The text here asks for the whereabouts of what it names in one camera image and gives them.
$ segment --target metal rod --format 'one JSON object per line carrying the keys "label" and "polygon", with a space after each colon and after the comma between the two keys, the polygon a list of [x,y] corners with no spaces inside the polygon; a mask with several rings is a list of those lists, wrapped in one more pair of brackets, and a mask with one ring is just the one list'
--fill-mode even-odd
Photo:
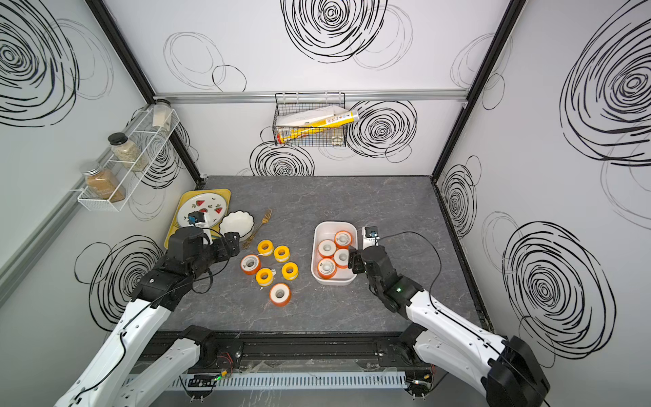
{"label": "metal rod", "polygon": [[[330,97],[337,92],[328,92]],[[300,95],[301,102],[319,103],[324,100],[324,91],[307,92],[189,92],[159,93],[156,98],[163,98],[172,104],[218,104],[218,103],[275,103],[275,95],[285,94],[287,100]],[[363,100],[459,100],[465,101],[467,89],[393,89],[378,91],[341,91],[346,100],[360,102]]]}
{"label": "metal rod", "polygon": [[454,232],[454,226],[452,225],[452,220],[450,214],[448,213],[447,208],[443,203],[443,198],[441,196],[441,191],[439,191],[438,185],[434,179],[432,179],[432,187],[434,188],[434,193],[436,194],[436,201],[439,203],[441,213],[443,214],[443,220],[445,221],[445,226],[447,227],[448,233],[450,234],[450,239],[452,240],[452,246],[456,252],[457,259],[459,259],[459,265],[461,266],[461,271],[464,273],[465,283],[468,286],[468,291],[470,291],[470,297],[473,299],[475,304],[475,310],[477,311],[477,316],[479,317],[479,322],[482,325],[482,328],[490,332],[493,331],[493,324],[490,321],[488,316],[488,311],[486,310],[486,305],[482,299],[481,293],[479,292],[479,287],[477,287],[477,282],[473,277],[472,270],[468,264],[468,260],[465,257],[464,250],[461,247],[461,242]]}
{"label": "metal rod", "polygon": [[[131,49],[122,37],[117,24],[115,21],[113,21],[113,18],[111,17],[111,14],[109,13],[109,10],[104,2],[102,0],[86,0],[86,4],[88,4],[90,11],[95,16],[95,19],[100,24],[100,27],[102,27],[102,30],[104,30],[104,34],[106,34],[106,37],[111,42],[111,45],[115,49],[115,52],[120,57],[122,64],[126,68],[127,72],[129,72],[129,75],[133,79],[135,86],[143,95],[145,101],[148,104],[154,103],[154,89],[152,88],[151,84],[149,84],[149,80],[147,80],[145,73],[140,68],[140,65],[138,65],[138,62],[135,60]],[[190,173],[190,176],[196,185],[203,185],[204,180],[199,176],[199,169],[197,168],[195,162],[192,160],[190,154],[187,152],[185,144],[183,144],[181,139],[178,137],[176,131],[172,133],[169,141],[185,165],[187,171]]]}
{"label": "metal rod", "polygon": [[439,160],[434,167],[434,172],[432,173],[434,182],[439,179],[441,173],[443,172],[445,164],[450,158],[450,155],[452,155],[452,150],[454,150],[454,146],[456,145],[457,140],[459,140],[459,136],[461,136],[461,132],[464,130],[465,124],[467,123],[470,114],[473,112],[475,104],[477,104],[477,101],[479,100],[479,97],[484,90],[484,86],[486,86],[488,78],[491,76],[493,66],[502,53],[504,44],[506,44],[508,36],[511,35],[511,31],[513,30],[513,27],[515,26],[520,12],[522,11],[526,2],[527,0],[511,0],[509,2],[506,8],[506,12],[502,17],[502,21],[500,21],[497,28],[497,32],[493,37],[493,41],[491,42],[490,47],[488,48],[488,52],[484,57],[484,61],[479,67],[477,77],[475,78],[472,86],[470,86],[470,91],[468,92],[468,105],[462,109],[457,116],[456,122],[452,127],[452,131],[448,136],[447,141],[445,142],[445,146],[443,147],[441,155],[439,156]]}

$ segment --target yellow tube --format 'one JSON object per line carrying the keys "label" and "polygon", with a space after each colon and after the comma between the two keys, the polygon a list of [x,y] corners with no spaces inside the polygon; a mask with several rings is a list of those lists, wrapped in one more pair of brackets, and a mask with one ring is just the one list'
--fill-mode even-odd
{"label": "yellow tube", "polygon": [[357,110],[347,111],[340,115],[335,115],[324,120],[319,120],[318,122],[310,123],[306,125],[306,127],[291,128],[290,135],[283,135],[281,133],[278,133],[278,142],[286,143],[289,140],[298,139],[310,134],[322,132],[329,128],[341,127],[344,124],[352,123],[357,120],[359,120]]}

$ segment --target roll of tape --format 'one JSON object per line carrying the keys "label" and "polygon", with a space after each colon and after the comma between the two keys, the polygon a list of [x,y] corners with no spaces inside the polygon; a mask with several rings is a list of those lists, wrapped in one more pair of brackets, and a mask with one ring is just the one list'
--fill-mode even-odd
{"label": "roll of tape", "polygon": [[336,251],[337,245],[335,245],[332,240],[324,240],[323,242],[319,243],[319,256],[325,259],[330,259],[335,255]]}
{"label": "roll of tape", "polygon": [[268,268],[261,268],[255,275],[255,281],[262,287],[266,287],[273,283],[273,272]]}
{"label": "roll of tape", "polygon": [[337,272],[337,265],[332,259],[321,259],[316,267],[316,272],[322,279],[331,279]]}
{"label": "roll of tape", "polygon": [[258,253],[261,256],[270,256],[273,253],[273,243],[271,240],[263,240],[258,243]]}
{"label": "roll of tape", "polygon": [[339,249],[333,257],[337,268],[348,268],[348,249]]}
{"label": "roll of tape", "polygon": [[283,277],[289,281],[298,277],[298,266],[296,263],[289,262],[283,266]]}
{"label": "roll of tape", "polygon": [[284,307],[292,299],[292,291],[287,284],[276,284],[269,290],[269,299],[277,307]]}
{"label": "roll of tape", "polygon": [[273,256],[276,258],[276,261],[279,263],[284,263],[289,260],[289,247],[287,246],[278,246],[276,250],[273,251]]}
{"label": "roll of tape", "polygon": [[240,268],[245,274],[256,274],[260,269],[260,257],[256,255],[244,256],[244,259],[240,262]]}
{"label": "roll of tape", "polygon": [[353,242],[353,236],[346,231],[337,232],[335,235],[335,244],[339,249],[348,249],[348,246]]}

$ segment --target white plastic container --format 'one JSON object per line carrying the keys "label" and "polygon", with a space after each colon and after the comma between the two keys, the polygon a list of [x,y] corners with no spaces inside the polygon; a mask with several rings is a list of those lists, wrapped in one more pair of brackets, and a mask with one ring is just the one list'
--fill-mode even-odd
{"label": "white plastic container", "polygon": [[334,240],[335,235],[339,231],[346,231],[350,233],[350,236],[353,236],[353,241],[350,245],[352,247],[357,247],[357,229],[355,229],[351,223],[326,221],[319,223],[318,226],[314,229],[314,245],[312,246],[311,271],[312,276],[323,285],[349,285],[353,282],[355,277],[357,277],[357,274],[353,274],[353,270],[349,268],[345,270],[337,270],[337,274],[328,280],[322,279],[316,273],[316,267],[319,264],[319,260],[322,259],[318,253],[319,243],[326,239]]}

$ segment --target marble-patterned countertop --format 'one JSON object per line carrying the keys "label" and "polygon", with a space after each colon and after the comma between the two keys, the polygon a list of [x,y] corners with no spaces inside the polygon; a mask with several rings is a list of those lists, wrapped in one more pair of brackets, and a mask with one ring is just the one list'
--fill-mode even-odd
{"label": "marble-patterned countertop", "polygon": [[[374,225],[380,236],[416,231],[426,236],[441,255],[443,271],[432,294],[459,315],[478,324],[475,306],[452,247],[441,210],[427,176],[211,176],[205,189],[231,191],[229,211],[250,212],[256,225],[267,208],[271,221],[260,229],[254,244],[230,260],[207,294],[189,292],[164,330],[183,330],[191,324],[217,331],[378,332],[402,331],[409,322],[388,311],[368,290],[368,280],[358,275],[347,286],[321,285],[310,272],[314,228],[323,221]],[[274,283],[286,283],[292,299],[285,307],[269,300],[270,287],[260,289],[254,276],[240,270],[243,256],[254,253],[257,243],[271,240],[286,245],[299,268],[296,280],[285,281],[282,264],[273,257],[263,267],[275,268]],[[426,289],[438,263],[432,248],[418,236],[404,234],[382,242],[393,266]],[[214,264],[214,272],[223,267]],[[197,283],[205,290],[208,280]]]}

